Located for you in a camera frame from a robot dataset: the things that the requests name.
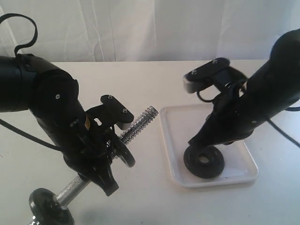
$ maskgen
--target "white curtain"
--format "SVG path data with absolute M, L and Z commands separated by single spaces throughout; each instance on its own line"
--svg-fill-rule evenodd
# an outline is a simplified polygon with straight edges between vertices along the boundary
M 49 61 L 266 59 L 300 28 L 300 0 L 0 0 L 0 14 L 34 19 L 23 53 Z M 0 55 L 33 35 L 23 18 L 0 26 Z

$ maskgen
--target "white tabletop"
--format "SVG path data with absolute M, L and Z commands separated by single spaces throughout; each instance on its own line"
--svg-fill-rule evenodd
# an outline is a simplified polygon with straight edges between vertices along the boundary
M 56 63 L 80 85 L 84 109 L 100 104 L 104 94 L 115 96 L 135 116 L 149 105 L 201 104 L 187 94 L 182 76 L 203 61 Z M 232 66 L 252 75 L 263 60 L 233 60 Z M 216 94 L 206 91 L 205 97 Z M 30 112 L 2 113 L 0 118 L 50 141 Z M 273 118 L 300 141 L 298 113 Z M 27 224 L 28 198 L 36 188 L 61 191 L 75 176 L 62 155 L 0 127 L 1 224 Z M 246 140 L 259 168 L 253 183 L 184 189 L 172 181 L 159 119 L 129 145 L 133 168 L 114 160 L 112 172 L 119 190 L 110 197 L 89 184 L 69 205 L 76 225 L 211 225 L 299 224 L 300 149 L 270 125 L 263 124 Z

